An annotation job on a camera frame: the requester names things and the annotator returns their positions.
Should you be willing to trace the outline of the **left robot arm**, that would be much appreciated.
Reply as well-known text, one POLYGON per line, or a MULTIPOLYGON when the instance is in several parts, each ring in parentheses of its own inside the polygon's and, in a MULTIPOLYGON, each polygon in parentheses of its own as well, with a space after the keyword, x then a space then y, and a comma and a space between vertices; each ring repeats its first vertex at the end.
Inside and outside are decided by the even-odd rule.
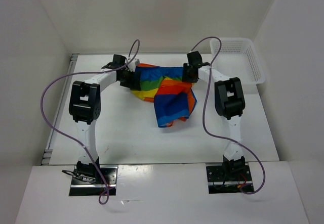
POLYGON ((101 113, 101 93, 118 81, 121 86, 139 89, 140 73, 135 71, 139 63, 139 59, 128 61, 122 55, 114 55, 112 62, 102 67, 99 73, 72 84, 69 114, 77 126, 77 139, 85 150, 78 159, 75 174, 89 183, 101 179, 95 135, 96 122, 101 113))

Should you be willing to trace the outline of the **rainbow striped shorts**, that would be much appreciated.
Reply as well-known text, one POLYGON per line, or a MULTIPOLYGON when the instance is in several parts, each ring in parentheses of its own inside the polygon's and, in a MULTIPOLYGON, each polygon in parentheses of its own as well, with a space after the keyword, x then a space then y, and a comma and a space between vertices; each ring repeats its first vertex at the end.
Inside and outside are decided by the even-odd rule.
POLYGON ((135 71, 140 73, 140 89, 132 93, 153 103, 159 128, 171 127, 175 120, 186 121, 190 117, 197 99, 193 84, 182 81, 183 67, 140 63, 135 71))

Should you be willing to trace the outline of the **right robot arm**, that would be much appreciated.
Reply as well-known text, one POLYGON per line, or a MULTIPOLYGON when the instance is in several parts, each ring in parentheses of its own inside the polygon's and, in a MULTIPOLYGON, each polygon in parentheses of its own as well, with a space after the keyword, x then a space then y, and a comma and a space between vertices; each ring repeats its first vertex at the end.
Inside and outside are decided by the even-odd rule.
POLYGON ((241 116, 246 106, 241 80, 225 76, 210 63, 203 62, 198 51, 188 53, 187 60, 183 64, 184 82, 203 80, 214 85, 215 109, 229 133, 229 136, 221 137, 228 140, 223 153, 222 174, 227 180, 233 180, 243 171, 246 163, 242 147, 238 145, 241 141, 241 116))

